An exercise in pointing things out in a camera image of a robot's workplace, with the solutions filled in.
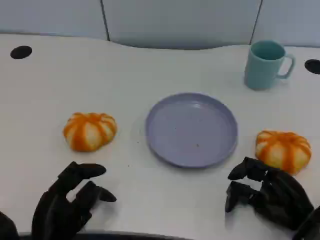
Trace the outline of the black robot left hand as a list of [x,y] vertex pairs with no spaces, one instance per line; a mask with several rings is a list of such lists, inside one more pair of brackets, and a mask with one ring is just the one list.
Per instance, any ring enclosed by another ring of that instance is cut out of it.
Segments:
[[116,202],[110,191],[90,180],[106,171],[100,164],[71,162],[41,196],[32,218],[32,239],[71,240],[91,219],[98,201]]

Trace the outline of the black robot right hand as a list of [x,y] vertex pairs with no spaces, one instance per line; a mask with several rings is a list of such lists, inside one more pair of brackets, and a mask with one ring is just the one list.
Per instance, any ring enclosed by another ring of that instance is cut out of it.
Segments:
[[297,230],[315,210],[302,185],[287,172],[245,157],[228,175],[225,212],[250,205],[265,219]]

